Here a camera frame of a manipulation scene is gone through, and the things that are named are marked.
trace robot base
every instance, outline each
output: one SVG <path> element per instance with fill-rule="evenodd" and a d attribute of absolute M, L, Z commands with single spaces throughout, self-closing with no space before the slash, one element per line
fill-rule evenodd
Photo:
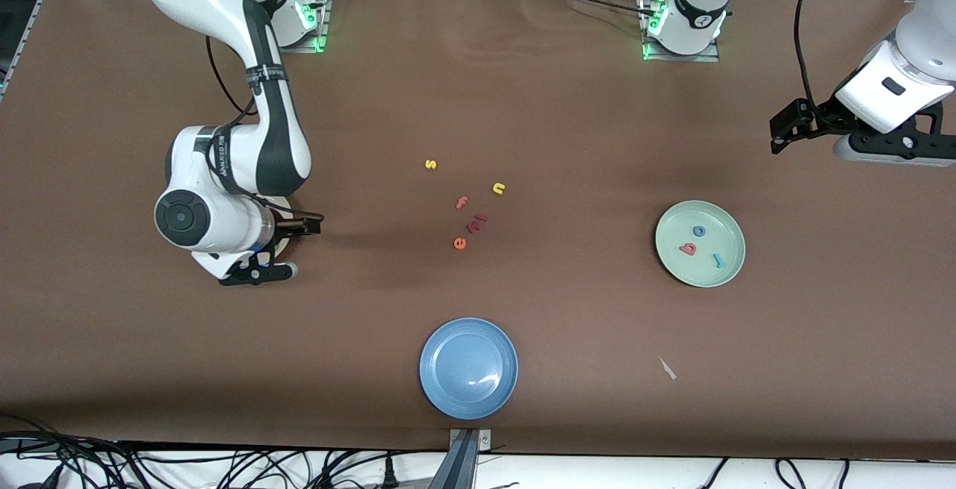
<path fill-rule="evenodd" d="M 325 52 L 329 34 L 329 19 L 332 18 L 332 0 L 307 0 L 314 9 L 298 7 L 299 18 L 308 30 L 295 43 L 281 47 L 283 53 L 314 54 Z"/>
<path fill-rule="evenodd" d="M 717 50 L 717 40 L 711 40 L 703 51 L 697 54 L 677 54 L 671 52 L 660 41 L 650 34 L 649 30 L 658 26 L 667 11 L 667 0 L 636 0 L 639 9 L 652 10 L 654 15 L 641 15 L 641 37 L 643 44 L 643 58 L 645 60 L 665 61 L 706 61 L 715 63 L 720 61 Z"/>

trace small white paper scrap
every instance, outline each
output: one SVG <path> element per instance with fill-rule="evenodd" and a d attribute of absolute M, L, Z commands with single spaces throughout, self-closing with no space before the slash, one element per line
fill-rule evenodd
<path fill-rule="evenodd" d="M 667 366 L 667 363 L 661 357 L 658 357 L 658 360 L 660 360 L 660 363 L 663 364 L 663 370 L 667 372 L 672 380 L 676 381 L 677 376 L 674 374 L 674 371 L 670 369 L 670 366 Z"/>

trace plug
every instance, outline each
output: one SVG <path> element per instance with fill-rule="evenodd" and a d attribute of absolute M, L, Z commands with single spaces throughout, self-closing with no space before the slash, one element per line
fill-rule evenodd
<path fill-rule="evenodd" d="M 392 463 L 392 454 L 385 456 L 385 479 L 382 480 L 382 489 L 395 489 L 399 486 L 399 479 L 395 478 L 395 465 Z"/>

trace metal bracket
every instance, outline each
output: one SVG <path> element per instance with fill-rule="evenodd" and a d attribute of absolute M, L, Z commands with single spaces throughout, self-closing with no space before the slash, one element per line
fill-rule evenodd
<path fill-rule="evenodd" d="M 461 428 L 453 428 L 448 432 L 448 448 L 451 448 L 451 445 L 455 443 L 455 438 L 458 437 L 462 432 L 467 431 Z M 487 452 L 491 449 L 491 429 L 480 429 L 478 430 L 478 451 Z"/>
<path fill-rule="evenodd" d="M 34 29 L 34 22 L 37 20 L 37 15 L 40 13 L 40 4 L 43 3 L 43 0 L 37 0 L 37 3 L 34 4 L 34 9 L 30 12 L 30 19 L 27 20 L 27 27 L 23 29 L 23 34 L 20 36 L 20 43 L 17 43 L 16 51 L 13 53 L 13 58 L 10 59 L 10 68 L 7 69 L 7 74 L 3 77 L 3 83 L 0 84 L 0 102 L 3 101 L 4 94 L 7 93 L 7 87 L 10 85 L 10 80 L 13 78 L 13 71 L 16 68 L 17 63 L 20 62 L 20 55 L 23 53 L 23 47 L 27 44 L 27 36 L 30 36 L 30 30 Z"/>
<path fill-rule="evenodd" d="M 482 430 L 458 430 L 451 449 L 444 455 L 428 489 L 472 489 L 478 470 L 478 446 Z"/>

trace light green plate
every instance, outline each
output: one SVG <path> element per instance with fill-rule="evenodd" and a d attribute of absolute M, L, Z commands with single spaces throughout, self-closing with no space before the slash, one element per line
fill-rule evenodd
<path fill-rule="evenodd" d="M 694 234 L 703 226 L 703 237 Z M 655 244 L 663 266 L 674 278 L 696 287 L 717 287 L 729 282 L 744 266 L 747 245 L 744 231 L 730 213 L 706 201 L 681 202 L 666 211 L 658 222 Z M 697 251 L 687 255 L 680 247 L 693 244 Z M 720 255 L 723 268 L 718 268 Z"/>

